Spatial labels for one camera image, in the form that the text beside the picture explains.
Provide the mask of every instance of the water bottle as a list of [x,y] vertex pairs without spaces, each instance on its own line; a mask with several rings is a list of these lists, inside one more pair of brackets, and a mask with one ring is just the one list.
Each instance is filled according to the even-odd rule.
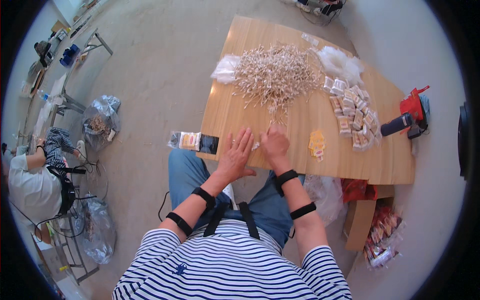
[[47,101],[48,98],[50,97],[49,94],[47,94],[46,92],[44,92],[42,90],[37,90],[36,94],[40,97],[40,99],[45,100],[45,101]]

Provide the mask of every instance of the concrete floor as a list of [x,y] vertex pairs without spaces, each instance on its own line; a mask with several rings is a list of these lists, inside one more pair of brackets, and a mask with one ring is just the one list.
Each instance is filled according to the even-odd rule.
[[[158,209],[168,191],[168,154],[171,130],[200,130],[212,79],[230,23],[235,15],[263,19],[326,39],[356,53],[341,24],[328,27],[309,23],[300,11],[279,0],[110,0],[87,25],[75,44],[82,46],[95,28],[114,54],[103,48],[90,52],[74,72],[68,93],[85,106],[101,95],[114,95],[120,106],[121,131],[113,144],[99,153],[109,180],[106,201],[117,229],[115,253],[109,264],[80,284],[87,296],[107,299],[130,265],[141,238],[159,224]],[[68,47],[64,41],[60,47]],[[66,69],[55,60],[46,76],[51,86]],[[32,111],[39,109],[35,103]],[[55,126],[69,128],[73,142],[81,138],[81,116],[67,111]],[[207,162],[210,170],[215,162]],[[237,202],[249,201],[264,184],[267,171],[257,178],[234,183]],[[171,210],[167,201],[162,216]],[[355,253],[343,249],[343,217],[327,228],[337,262],[347,275]],[[299,264],[294,240],[285,255]]]

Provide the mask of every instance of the hand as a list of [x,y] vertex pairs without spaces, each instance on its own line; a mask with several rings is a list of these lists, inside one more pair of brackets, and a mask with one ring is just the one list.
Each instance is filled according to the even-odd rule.
[[273,124],[268,131],[260,133],[260,147],[264,153],[265,160],[272,166],[277,175],[291,170],[287,158],[287,150],[290,147],[285,127]]
[[244,176],[257,176],[254,170],[245,168],[252,151],[253,139],[254,136],[250,128],[241,128],[233,144],[232,134],[228,134],[225,151],[218,162],[217,170],[214,172],[219,178],[225,180],[226,185]]

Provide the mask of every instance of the black wrist strap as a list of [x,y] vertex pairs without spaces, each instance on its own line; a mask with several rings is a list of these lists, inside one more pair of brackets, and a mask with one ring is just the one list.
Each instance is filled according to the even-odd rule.
[[44,148],[42,145],[38,145],[38,146],[36,147],[36,149],[38,149],[39,147],[42,148],[42,150],[43,150],[43,155],[45,155],[45,158],[47,158],[47,152],[45,151],[45,148]]
[[195,190],[193,190],[192,194],[199,195],[207,202],[207,210],[215,207],[215,197],[207,193],[201,187],[198,187]]
[[290,170],[290,171],[287,171],[285,173],[283,173],[282,175],[278,176],[277,178],[275,178],[275,187],[276,187],[276,191],[280,194],[280,196],[285,196],[285,194],[283,193],[283,190],[282,190],[282,185],[289,181],[290,179],[294,179],[296,177],[298,177],[299,175],[297,174],[297,172],[295,172],[294,170]]
[[299,217],[306,215],[312,211],[317,209],[317,206],[315,205],[315,202],[311,202],[310,204],[307,204],[305,206],[300,207],[297,210],[294,210],[293,212],[290,213],[290,217],[292,220],[298,219]]
[[177,223],[177,226],[185,233],[186,236],[192,234],[192,228],[181,216],[171,212],[167,215],[167,218],[172,219],[173,222]]

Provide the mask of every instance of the grey plastic bag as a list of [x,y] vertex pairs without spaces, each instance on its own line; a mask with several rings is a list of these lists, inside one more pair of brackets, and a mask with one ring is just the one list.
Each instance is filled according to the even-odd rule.
[[90,125],[90,120],[96,115],[100,115],[105,125],[115,132],[120,131],[120,118],[117,111],[121,102],[114,96],[103,95],[95,99],[92,104],[87,107],[82,115],[82,133],[85,141],[95,150],[100,151],[111,142],[104,138],[104,131],[95,131]]
[[96,263],[107,264],[113,255],[117,239],[115,225],[108,215],[108,205],[105,201],[95,197],[87,199],[86,202],[87,205],[84,208],[85,228],[82,234],[84,251]]

